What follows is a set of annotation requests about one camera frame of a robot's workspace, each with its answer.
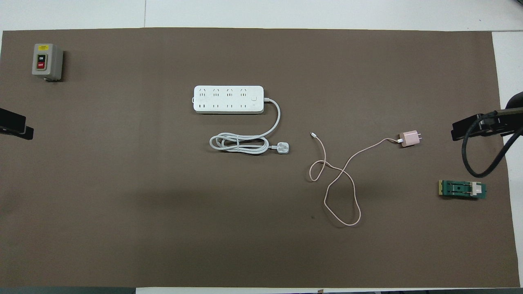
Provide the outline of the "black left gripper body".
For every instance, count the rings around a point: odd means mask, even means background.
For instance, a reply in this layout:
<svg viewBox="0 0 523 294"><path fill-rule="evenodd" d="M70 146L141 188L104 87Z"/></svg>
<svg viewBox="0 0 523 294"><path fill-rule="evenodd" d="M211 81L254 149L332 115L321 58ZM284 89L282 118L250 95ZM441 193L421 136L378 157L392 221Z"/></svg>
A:
<svg viewBox="0 0 523 294"><path fill-rule="evenodd" d="M1 108L0 132L2 134L25 134L26 117Z"/></svg>

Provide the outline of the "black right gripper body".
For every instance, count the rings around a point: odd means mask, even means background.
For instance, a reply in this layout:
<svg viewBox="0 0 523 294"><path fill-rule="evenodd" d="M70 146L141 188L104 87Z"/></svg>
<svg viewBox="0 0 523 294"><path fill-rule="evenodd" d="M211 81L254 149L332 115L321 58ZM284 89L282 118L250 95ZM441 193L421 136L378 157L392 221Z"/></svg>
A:
<svg viewBox="0 0 523 294"><path fill-rule="evenodd" d="M461 137L469 129L469 137L515 134L522 126L522 113L521 109L505 109L469 116L461 120Z"/></svg>

